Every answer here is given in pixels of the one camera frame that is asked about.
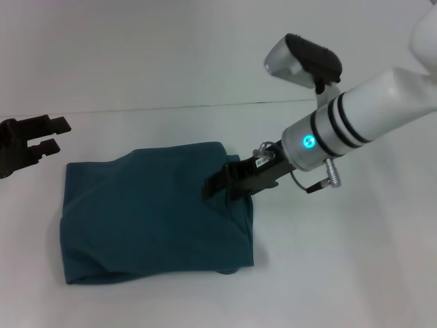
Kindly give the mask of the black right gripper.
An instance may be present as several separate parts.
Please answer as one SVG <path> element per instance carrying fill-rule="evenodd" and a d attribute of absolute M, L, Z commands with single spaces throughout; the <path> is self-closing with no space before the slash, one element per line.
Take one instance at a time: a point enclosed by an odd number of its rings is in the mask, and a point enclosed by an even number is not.
<path fill-rule="evenodd" d="M 203 198 L 210 199 L 223 189 L 229 191 L 230 200 L 252 196 L 265 189 L 278 186 L 277 180 L 294 171 L 293 165 L 286 159 L 280 141 L 267 141 L 266 150 L 273 153 L 273 158 L 263 164 L 251 158 L 228 163 L 204 180 Z"/>

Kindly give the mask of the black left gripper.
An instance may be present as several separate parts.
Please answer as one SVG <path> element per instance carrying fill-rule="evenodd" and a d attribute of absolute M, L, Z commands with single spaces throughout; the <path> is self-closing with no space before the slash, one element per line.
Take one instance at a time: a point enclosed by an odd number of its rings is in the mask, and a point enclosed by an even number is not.
<path fill-rule="evenodd" d="M 1 123 L 1 179 L 15 171 L 35 165 L 43 156 L 60 152 L 54 139 L 28 146 L 28 141 L 50 134 L 64 134 L 72 130 L 65 117 L 47 115 L 27 120 L 6 119 Z"/>

